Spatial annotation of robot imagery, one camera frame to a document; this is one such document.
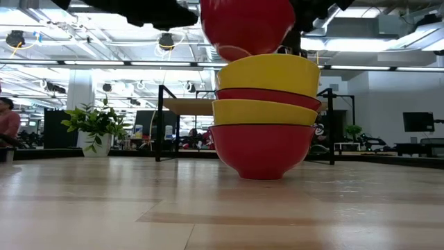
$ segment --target potted plant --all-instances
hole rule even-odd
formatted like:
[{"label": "potted plant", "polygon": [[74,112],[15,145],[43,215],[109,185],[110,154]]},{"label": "potted plant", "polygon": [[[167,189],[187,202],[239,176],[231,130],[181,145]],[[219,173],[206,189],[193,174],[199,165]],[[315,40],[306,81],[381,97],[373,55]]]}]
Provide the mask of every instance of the potted plant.
[{"label": "potted plant", "polygon": [[111,149],[112,136],[124,139],[125,127],[130,124],[124,124],[125,115],[117,115],[113,108],[108,106],[108,98],[103,100],[103,106],[93,107],[87,104],[81,104],[83,110],[65,111],[71,115],[70,120],[62,121],[62,124],[68,126],[68,132],[78,131],[79,140],[82,140],[81,133],[87,133],[82,147],[83,154],[86,157],[106,157]]},{"label": "potted plant", "polygon": [[356,142],[356,136],[362,132],[362,127],[358,125],[349,125],[345,128],[345,132],[353,137],[353,142]]}]

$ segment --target white pot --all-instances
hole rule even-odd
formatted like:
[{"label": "white pot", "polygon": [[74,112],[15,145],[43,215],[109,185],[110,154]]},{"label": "white pot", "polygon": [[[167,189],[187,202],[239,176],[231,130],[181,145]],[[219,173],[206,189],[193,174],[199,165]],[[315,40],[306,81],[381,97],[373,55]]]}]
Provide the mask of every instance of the white pot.
[{"label": "white pot", "polygon": [[79,139],[82,139],[82,143],[81,143],[81,147],[83,150],[83,155],[85,157],[106,157],[108,156],[110,149],[111,149],[111,142],[112,142],[112,136],[110,134],[105,134],[104,136],[100,136],[100,139],[102,141],[102,145],[98,145],[97,143],[94,143],[94,148],[96,149],[96,153],[94,153],[94,151],[92,151],[92,149],[86,151],[86,148],[88,148],[89,146],[91,146],[91,143],[86,143],[86,142],[91,142],[94,140],[94,137],[88,137],[87,136],[88,133],[85,132],[79,132]]}]

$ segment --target red shirt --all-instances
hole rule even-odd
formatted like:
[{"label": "red shirt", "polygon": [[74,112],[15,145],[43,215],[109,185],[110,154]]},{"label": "red shirt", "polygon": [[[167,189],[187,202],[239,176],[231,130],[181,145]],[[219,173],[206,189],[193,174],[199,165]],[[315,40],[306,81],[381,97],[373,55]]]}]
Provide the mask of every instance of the red shirt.
[{"label": "red shirt", "polygon": [[0,133],[9,135],[12,138],[17,137],[20,127],[20,116],[13,111],[6,111],[0,115]]}]

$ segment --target television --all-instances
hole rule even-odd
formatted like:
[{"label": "television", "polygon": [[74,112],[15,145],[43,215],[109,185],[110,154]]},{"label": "television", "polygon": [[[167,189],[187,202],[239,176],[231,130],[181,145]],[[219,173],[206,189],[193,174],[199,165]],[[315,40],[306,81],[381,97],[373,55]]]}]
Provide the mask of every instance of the television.
[{"label": "television", "polygon": [[432,112],[404,112],[405,132],[434,132],[435,121]]}]

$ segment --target bowl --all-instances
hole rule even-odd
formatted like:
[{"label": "bowl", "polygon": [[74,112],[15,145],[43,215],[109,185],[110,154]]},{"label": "bowl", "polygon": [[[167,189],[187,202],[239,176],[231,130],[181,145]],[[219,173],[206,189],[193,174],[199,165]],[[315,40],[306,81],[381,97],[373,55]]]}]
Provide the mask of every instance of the bowl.
[{"label": "bowl", "polygon": [[258,101],[274,101],[289,105],[301,106],[317,111],[321,106],[321,101],[313,97],[307,97],[302,94],[294,94],[279,90],[265,90],[256,88],[231,88],[219,90],[216,92],[217,99],[246,99]]},{"label": "bowl", "polygon": [[318,113],[272,101],[228,99],[213,101],[214,125],[296,124],[311,126]]},{"label": "bowl", "polygon": [[219,55],[231,62],[273,53],[296,18],[288,0],[201,1],[202,28]]},{"label": "bowl", "polygon": [[240,177],[278,180],[307,155],[314,127],[233,124],[210,127],[219,158]]},{"label": "bowl", "polygon": [[261,88],[316,97],[318,66],[300,56],[269,54],[234,61],[217,74],[218,89]]}]

